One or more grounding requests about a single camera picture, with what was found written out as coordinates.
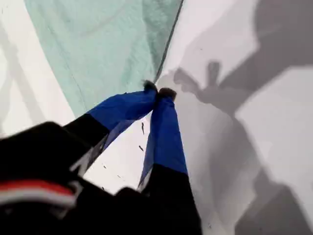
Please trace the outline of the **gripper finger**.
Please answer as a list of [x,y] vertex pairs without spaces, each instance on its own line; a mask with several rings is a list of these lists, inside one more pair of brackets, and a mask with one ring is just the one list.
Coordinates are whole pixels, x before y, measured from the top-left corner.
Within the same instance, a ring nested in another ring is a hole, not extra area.
[[146,80],[143,90],[111,96],[64,128],[89,145],[101,143],[106,149],[132,123],[152,111],[156,100],[157,88]]
[[141,176],[140,213],[153,235],[200,235],[201,220],[192,194],[174,100],[159,90],[151,116]]

